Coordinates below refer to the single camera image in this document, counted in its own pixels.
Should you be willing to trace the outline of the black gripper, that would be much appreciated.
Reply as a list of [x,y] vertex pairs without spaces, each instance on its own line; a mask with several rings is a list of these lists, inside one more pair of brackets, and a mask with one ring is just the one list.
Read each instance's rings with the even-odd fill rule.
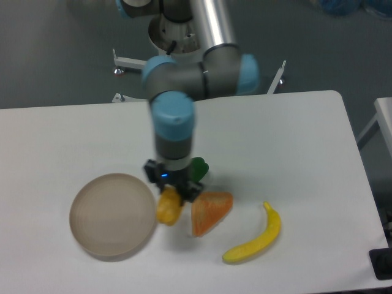
[[166,185],[179,190],[181,205],[192,203],[204,190],[205,185],[190,181],[190,166],[180,170],[168,170],[163,164],[148,159],[143,166],[148,181],[155,184],[160,192]]

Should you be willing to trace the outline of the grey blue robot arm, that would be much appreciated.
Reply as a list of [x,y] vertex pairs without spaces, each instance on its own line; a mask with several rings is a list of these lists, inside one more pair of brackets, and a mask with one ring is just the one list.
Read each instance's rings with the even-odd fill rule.
[[203,184],[192,179],[194,102],[250,94],[260,71],[254,56],[239,49],[225,1],[118,1],[130,18],[157,15],[169,22],[164,55],[147,60],[141,85],[149,102],[156,157],[145,163],[149,182],[172,187],[192,202]]

